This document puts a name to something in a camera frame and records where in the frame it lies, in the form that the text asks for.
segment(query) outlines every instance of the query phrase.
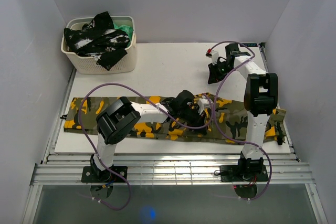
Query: wall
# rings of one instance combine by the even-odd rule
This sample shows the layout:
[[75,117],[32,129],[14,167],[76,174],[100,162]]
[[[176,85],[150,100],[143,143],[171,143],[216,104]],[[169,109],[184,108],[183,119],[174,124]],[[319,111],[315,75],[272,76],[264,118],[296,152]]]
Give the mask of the wall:
[[265,41],[289,0],[55,0],[66,22],[108,10],[135,19],[140,42]]
[[309,161],[329,223],[336,223],[336,0],[290,0],[267,43],[295,150]]
[[71,65],[53,0],[0,0],[0,223],[19,223]]

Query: white plastic basket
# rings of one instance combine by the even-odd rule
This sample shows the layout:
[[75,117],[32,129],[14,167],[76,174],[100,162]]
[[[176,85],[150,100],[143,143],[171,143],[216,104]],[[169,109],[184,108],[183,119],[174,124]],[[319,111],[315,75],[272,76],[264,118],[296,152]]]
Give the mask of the white plastic basket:
[[[130,72],[135,68],[136,64],[136,49],[135,44],[137,43],[136,35],[135,35],[135,26],[134,20],[130,16],[111,16],[113,22],[118,25],[128,25],[133,27],[133,35],[131,38],[131,43],[129,47],[125,50],[127,51],[127,55],[125,55],[117,64],[115,64],[109,71],[103,68],[100,65],[96,64],[96,61],[93,57],[81,57],[75,54],[74,52],[69,51],[69,47],[65,42],[64,36],[61,43],[61,50],[65,53],[74,67],[80,73],[84,74],[105,74],[105,73],[123,73]],[[90,18],[76,18],[70,21],[67,25],[68,28],[73,30],[80,30],[84,24],[88,24],[91,22],[93,17]]]

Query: camouflage pants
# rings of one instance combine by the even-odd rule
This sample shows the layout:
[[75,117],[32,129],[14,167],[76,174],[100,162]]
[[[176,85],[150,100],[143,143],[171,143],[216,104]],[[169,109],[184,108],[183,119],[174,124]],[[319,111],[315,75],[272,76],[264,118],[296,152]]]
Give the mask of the camouflage pants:
[[[214,100],[214,95],[207,93],[210,99]],[[195,96],[195,102],[201,95]],[[148,97],[152,102],[158,103],[165,97]],[[141,97],[128,97],[132,102],[146,103]],[[82,121],[85,130],[89,134],[97,135],[97,115],[116,101],[116,97],[89,97],[82,108]],[[73,98],[64,125],[66,132],[82,133],[78,122],[78,108],[82,98]],[[205,110],[206,121],[211,115],[210,109]],[[286,135],[283,120],[286,111],[274,109],[271,114],[265,131],[264,141],[277,141],[279,137]],[[218,98],[216,102],[216,119],[221,130],[228,136],[244,141],[247,132],[247,113],[244,104],[238,101],[230,101]],[[169,139],[182,142],[212,142],[212,143],[233,143],[225,139],[218,131],[215,123],[211,123],[207,129],[207,134],[202,135],[179,126],[176,122],[167,123],[138,123],[130,132],[128,137]]]

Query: black cloth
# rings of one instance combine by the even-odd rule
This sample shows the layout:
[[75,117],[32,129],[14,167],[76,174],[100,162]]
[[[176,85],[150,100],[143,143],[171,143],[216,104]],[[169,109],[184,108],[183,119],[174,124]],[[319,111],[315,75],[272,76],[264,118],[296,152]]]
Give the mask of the black cloth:
[[98,14],[82,30],[64,29],[70,51],[82,57],[94,57],[97,64],[110,70],[127,52],[130,42],[126,32],[115,29],[108,12]]

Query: white table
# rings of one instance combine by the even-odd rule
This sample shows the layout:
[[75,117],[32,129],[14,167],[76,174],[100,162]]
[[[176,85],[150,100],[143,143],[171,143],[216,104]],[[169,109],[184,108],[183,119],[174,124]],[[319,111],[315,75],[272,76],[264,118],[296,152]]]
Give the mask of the white table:
[[[208,85],[208,64],[205,57],[214,43],[167,43],[137,44],[138,61],[135,69],[128,73],[87,75],[76,73],[67,110],[73,97],[84,97],[94,87],[117,82],[128,85],[143,95],[176,96],[186,89],[193,94],[210,92],[215,94],[218,84]],[[255,63],[265,69],[259,48],[252,48],[256,54]],[[218,47],[220,56],[225,57],[225,45]],[[239,72],[234,72],[222,87],[219,96],[224,99],[243,101],[246,81]],[[122,87],[103,87],[92,96],[120,97],[134,94]],[[92,147],[83,134],[63,131],[64,122],[57,138],[55,153],[91,154]],[[91,139],[97,144],[96,135]],[[187,143],[171,140],[125,138],[116,154],[238,154],[242,146],[216,143]],[[279,146],[275,141],[264,144],[267,153],[291,153],[288,143]]]

